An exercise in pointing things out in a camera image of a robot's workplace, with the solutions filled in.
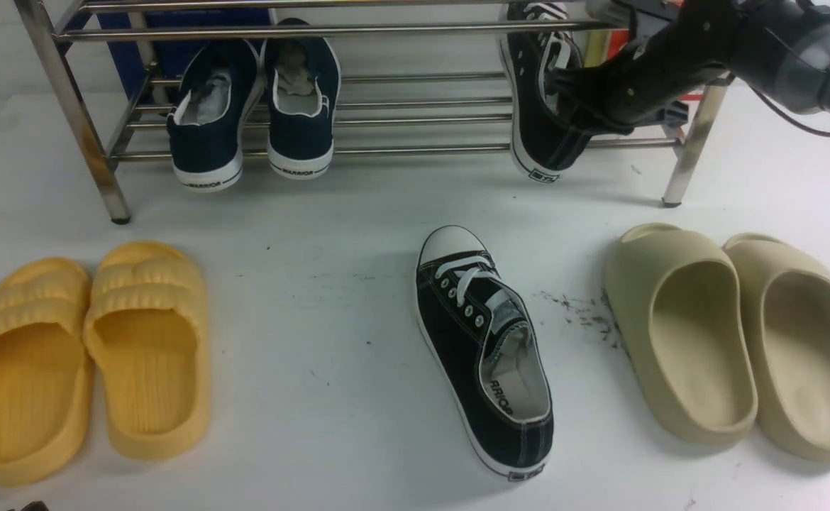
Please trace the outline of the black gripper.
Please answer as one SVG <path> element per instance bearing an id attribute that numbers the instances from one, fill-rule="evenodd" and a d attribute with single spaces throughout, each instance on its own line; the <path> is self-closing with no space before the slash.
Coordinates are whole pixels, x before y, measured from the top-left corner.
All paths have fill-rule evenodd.
<path id="1" fill-rule="evenodd" d="M 686 94 L 723 79 L 738 1 L 594 1 L 590 16 L 628 26 L 629 42 L 597 67 L 555 68 L 548 96 L 563 125 L 626 135 Z"/>

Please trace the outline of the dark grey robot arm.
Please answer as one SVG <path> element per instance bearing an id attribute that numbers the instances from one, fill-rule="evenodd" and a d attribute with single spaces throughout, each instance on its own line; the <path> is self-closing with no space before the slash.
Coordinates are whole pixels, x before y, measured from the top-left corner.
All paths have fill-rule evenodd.
<path id="1" fill-rule="evenodd" d="M 794 114 L 830 114 L 830 6 L 811 1 L 626 1 L 630 40 L 599 67 L 555 68 L 563 125 L 628 135 L 724 75 Z"/>

